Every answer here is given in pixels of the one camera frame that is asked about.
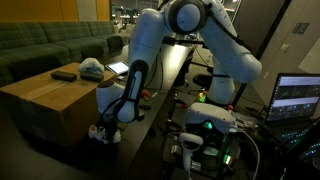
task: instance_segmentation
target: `white device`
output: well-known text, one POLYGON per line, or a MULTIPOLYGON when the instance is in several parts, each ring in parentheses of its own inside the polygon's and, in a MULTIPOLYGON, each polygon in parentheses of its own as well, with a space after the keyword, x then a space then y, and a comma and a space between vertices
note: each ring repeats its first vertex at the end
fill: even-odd
POLYGON ((205 103, 193 103, 187 111, 186 124, 199 124, 211 121, 222 134, 228 134, 231 127, 236 126, 236 116, 233 111, 205 103))
POLYGON ((128 72, 129 66, 125 62, 114 62, 106 65, 106 68, 115 74, 123 74, 125 72, 128 72))
POLYGON ((198 150, 203 144, 203 139, 194 134, 181 133, 179 135, 179 140, 181 141, 181 146, 183 148, 183 167, 190 173, 192 153, 198 150))

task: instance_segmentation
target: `laptop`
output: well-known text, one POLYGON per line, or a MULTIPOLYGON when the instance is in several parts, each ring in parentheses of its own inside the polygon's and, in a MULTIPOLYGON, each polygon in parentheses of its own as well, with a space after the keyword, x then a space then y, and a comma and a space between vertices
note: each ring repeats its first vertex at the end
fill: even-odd
POLYGON ((289 149, 313 126, 319 100, 320 74, 279 73, 264 125, 289 149))

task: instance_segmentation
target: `monitor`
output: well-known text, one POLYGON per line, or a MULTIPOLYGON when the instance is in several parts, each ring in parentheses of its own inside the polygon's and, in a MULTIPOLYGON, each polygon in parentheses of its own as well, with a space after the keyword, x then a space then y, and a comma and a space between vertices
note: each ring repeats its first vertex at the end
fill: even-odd
POLYGON ((270 100, 266 123, 311 117, 319 99, 320 74, 280 73, 270 100))

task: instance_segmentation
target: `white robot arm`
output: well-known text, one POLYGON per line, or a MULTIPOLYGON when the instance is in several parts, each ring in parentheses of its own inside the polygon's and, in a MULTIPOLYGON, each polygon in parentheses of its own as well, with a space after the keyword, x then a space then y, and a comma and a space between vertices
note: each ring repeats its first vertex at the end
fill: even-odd
POLYGON ((233 80, 248 83, 261 72, 260 62, 234 38, 231 20, 219 0, 171 0, 158 11, 144 9, 130 39, 129 75, 113 114, 121 122, 133 121, 140 92, 166 34, 198 31, 214 55, 214 76, 207 98, 218 105, 229 103, 233 80))

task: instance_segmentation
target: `green couch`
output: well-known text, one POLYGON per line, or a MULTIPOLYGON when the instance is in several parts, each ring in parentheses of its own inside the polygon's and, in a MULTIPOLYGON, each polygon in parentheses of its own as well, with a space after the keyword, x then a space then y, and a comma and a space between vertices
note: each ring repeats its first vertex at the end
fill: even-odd
POLYGON ((0 23, 0 87, 13 83, 10 63, 48 55, 63 65, 82 62, 82 48, 101 46, 106 53, 106 39, 115 35, 128 44, 130 36, 115 33, 112 21, 0 23))

